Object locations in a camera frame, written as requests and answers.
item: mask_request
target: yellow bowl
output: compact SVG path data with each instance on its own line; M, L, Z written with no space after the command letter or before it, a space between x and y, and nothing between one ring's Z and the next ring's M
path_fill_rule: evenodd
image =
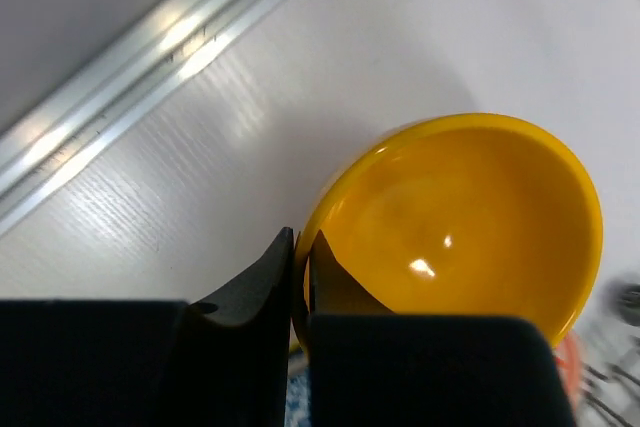
M553 346L582 310L602 249L598 198L580 161L539 127L494 114L408 127L330 187L296 244L303 343L302 279L319 230L394 312L518 316Z

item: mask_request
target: gray surface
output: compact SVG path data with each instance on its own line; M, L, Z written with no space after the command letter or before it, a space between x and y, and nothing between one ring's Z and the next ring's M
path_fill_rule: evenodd
M160 0L0 0L0 132Z

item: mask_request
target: metal track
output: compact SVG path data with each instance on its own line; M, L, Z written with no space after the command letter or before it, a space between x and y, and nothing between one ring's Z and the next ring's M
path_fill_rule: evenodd
M0 235L282 0L166 0L0 139Z

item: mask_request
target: bowl rim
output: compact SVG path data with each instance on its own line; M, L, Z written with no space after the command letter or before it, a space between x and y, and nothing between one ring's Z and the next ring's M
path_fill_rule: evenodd
M309 216L304 229L298 235L293 261L293 298L291 320L300 345L308 351L307 318L309 311L304 299L304 276L307 259L313 242L320 231L320 227L335 203L341 199L353 182L369 167L376 163L381 154L402 148L418 139L435 134L453 132L466 129L496 129L513 132L527 137L534 142L548 148L560 159L573 176L577 179L581 193L585 200L587 212L590 215L590 251L587 257L587 269L580 286L580 295L573 312L567 313L564 326L547 339L555 347L571 330L574 322L582 312L591 293L600 265L603 243L602 213L598 195L589 174L578 157L558 138L546 130L522 119L502 114L467 113L438 117L401 127L376 142L348 168L343 170L336 180L321 194L320 200Z

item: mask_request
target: bowl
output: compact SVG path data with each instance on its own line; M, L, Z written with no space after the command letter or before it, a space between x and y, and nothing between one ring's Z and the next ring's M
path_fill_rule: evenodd
M345 170L296 244L294 326L322 230L338 262L402 314L506 315L555 346L593 286L602 249L595 188L576 156L523 120L462 114L414 124Z

